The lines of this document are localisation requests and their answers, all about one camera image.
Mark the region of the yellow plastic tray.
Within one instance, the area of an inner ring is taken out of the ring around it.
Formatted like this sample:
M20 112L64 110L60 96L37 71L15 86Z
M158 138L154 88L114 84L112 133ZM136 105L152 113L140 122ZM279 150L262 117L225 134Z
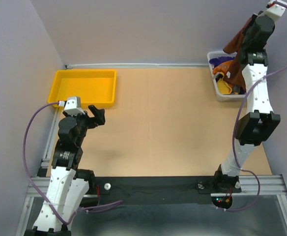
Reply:
M48 103L77 96L81 106L110 108L115 103L117 71L113 69L59 70L51 86Z

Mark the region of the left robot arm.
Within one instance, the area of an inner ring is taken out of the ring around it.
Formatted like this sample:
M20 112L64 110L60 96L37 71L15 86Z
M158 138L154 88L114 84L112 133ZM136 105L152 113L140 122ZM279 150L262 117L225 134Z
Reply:
M34 182L32 186L44 199L41 211L26 236L69 236L71 223L84 194L95 190L94 172L80 170L82 143L89 129L105 124L105 110L89 105L87 111L65 108L58 123L58 140L52 158L50 182L43 193Z

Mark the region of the aluminium frame rail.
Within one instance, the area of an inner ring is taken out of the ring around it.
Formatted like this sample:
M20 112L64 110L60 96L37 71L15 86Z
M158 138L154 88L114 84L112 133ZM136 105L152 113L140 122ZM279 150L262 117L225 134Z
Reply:
M261 175L258 176L260 182L260 195L287 195L287 187L282 175ZM49 177L33 177L33 182L44 193L47 192L50 182ZM253 176L240 176L239 182L244 195L254 195L258 186L256 178Z

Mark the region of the grey towel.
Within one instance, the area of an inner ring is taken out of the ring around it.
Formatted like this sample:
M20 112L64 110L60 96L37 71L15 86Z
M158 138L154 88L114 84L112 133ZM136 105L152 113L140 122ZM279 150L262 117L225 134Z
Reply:
M232 94L234 95L244 95L245 94L245 90L238 85L233 85L232 87Z

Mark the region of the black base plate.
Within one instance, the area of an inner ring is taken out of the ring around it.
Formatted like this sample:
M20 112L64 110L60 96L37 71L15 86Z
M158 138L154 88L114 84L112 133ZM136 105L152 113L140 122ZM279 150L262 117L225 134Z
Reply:
M81 206L94 206L100 188L100 204L122 201L123 205L211 204L212 196L241 192L238 185L215 183L213 176L94 177Z

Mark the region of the white plastic basket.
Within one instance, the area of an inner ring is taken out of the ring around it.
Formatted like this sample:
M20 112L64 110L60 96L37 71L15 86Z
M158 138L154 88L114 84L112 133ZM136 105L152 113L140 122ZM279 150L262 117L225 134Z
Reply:
M207 53L207 60L209 62L210 59L212 58L217 58L217 57L234 57L236 56L236 53L232 53L232 54L226 54L225 52L223 51L212 51L212 52L209 52ZM231 101L241 101L243 98L244 98L244 95L234 95L234 94L229 94L229 95L222 95L219 93L219 90L218 90L218 87L217 87L217 81L221 78L220 76L218 76L217 74L215 76L213 76L213 65L211 65L209 63L209 69L210 69L210 72L211 72L211 75L212 75L212 82L213 82L213 86L214 86L214 89L215 89L215 93L216 93L216 98L219 102L231 102Z

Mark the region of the yellow towel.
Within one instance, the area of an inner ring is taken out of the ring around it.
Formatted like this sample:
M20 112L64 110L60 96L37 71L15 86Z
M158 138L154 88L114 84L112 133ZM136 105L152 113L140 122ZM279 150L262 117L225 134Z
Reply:
M222 78L220 78L217 81L217 87L218 87L219 93L222 95L229 95L232 93L232 87Z

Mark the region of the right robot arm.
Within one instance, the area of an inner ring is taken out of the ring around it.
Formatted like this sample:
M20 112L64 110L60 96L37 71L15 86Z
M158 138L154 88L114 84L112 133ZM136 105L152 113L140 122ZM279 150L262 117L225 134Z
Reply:
M232 133L232 150L214 174L212 186L223 192L240 188L239 174L252 151L266 141L279 125L269 101L267 81L268 57L265 46L275 29L267 15L252 15L242 30L223 49L236 56L225 78L245 91L246 114L238 116Z

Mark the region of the orange towel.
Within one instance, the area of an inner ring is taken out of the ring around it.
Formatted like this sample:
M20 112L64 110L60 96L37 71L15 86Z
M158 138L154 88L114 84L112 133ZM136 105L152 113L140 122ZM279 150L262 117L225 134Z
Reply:
M212 71L213 76L215 76L217 74L218 76L223 78L226 75L226 73L228 72L229 67L231 66L232 63L233 63L233 60L229 60L229 61L225 61L225 62L219 64L218 66L216 66Z

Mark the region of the brown towel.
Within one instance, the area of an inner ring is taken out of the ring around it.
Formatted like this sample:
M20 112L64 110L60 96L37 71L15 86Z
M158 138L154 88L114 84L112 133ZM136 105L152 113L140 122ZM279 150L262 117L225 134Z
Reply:
M243 28L235 35L235 37L224 47L223 51L227 54L236 53L236 56L229 66L228 72L230 73L230 77L226 78L226 82L231 83L233 85L240 86L244 91L246 91L246 85L244 78L242 76L239 56L241 52L241 45L244 40L244 30L251 22L252 18L249 18L245 23Z

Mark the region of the purple towel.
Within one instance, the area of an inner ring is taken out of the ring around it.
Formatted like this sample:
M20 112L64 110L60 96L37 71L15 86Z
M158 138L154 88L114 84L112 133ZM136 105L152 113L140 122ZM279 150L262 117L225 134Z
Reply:
M213 65L213 68L215 68L215 67L219 66L220 64L227 62L227 61L232 61L233 59L234 59L234 57L229 57L229 56L217 57L217 58L210 59L209 63L211 65Z

